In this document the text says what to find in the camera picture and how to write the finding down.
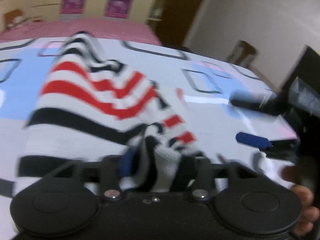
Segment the person right hand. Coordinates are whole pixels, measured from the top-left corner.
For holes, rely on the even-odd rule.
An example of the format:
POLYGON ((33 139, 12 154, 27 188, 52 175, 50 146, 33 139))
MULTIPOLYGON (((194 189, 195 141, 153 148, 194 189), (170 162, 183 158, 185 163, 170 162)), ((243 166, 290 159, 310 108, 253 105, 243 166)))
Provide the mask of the person right hand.
POLYGON ((281 178, 285 181, 294 183, 291 191, 295 193, 302 204, 302 214, 294 229, 294 234, 298 237, 310 233, 314 223, 319 219, 319 209, 312 206, 314 195, 307 187, 302 186, 297 180, 297 168, 295 166, 285 166, 281 170, 281 178))

